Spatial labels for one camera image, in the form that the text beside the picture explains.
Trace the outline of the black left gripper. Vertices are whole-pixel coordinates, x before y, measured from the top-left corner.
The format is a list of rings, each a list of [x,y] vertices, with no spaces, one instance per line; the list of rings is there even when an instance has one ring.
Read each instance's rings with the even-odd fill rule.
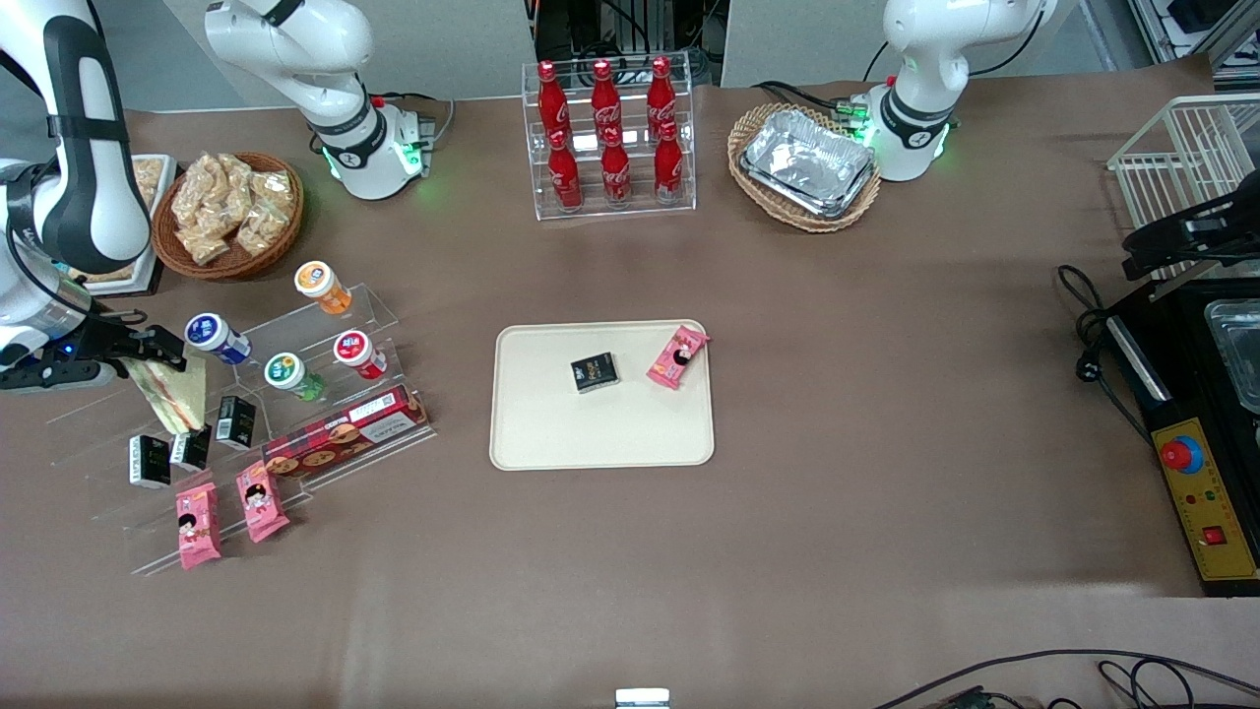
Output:
[[[1179,222],[1152,222],[1121,241],[1121,273],[1137,280],[1174,280],[1202,259],[1256,259],[1257,193],[1234,191],[1184,212]]]

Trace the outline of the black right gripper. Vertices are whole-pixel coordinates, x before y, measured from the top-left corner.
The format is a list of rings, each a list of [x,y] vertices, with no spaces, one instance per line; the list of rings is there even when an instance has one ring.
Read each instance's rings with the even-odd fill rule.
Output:
[[[141,331],[120,319],[84,319],[71,332],[71,360],[117,360],[129,375],[181,375],[184,349],[181,337],[165,327]]]

